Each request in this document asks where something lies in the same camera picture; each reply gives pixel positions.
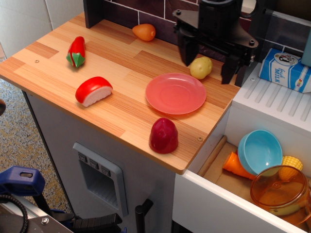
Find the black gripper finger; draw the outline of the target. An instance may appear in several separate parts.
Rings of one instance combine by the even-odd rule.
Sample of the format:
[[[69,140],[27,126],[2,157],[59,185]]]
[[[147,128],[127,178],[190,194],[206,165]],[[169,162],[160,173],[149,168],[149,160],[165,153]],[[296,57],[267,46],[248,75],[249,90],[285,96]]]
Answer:
[[[198,33],[177,33],[177,44],[182,62],[189,66],[199,53]]]
[[[236,55],[225,58],[222,66],[222,84],[230,84],[231,80],[237,75],[234,84],[243,84],[247,65]]]

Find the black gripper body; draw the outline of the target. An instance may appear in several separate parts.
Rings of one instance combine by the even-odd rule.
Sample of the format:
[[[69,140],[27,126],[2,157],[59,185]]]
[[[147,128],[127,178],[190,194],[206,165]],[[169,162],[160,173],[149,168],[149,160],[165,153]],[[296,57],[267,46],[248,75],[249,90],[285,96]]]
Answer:
[[[175,33],[198,33],[199,45],[211,48],[225,56],[234,50],[250,57],[258,41],[241,24],[242,0],[200,0],[197,11],[173,11]]]

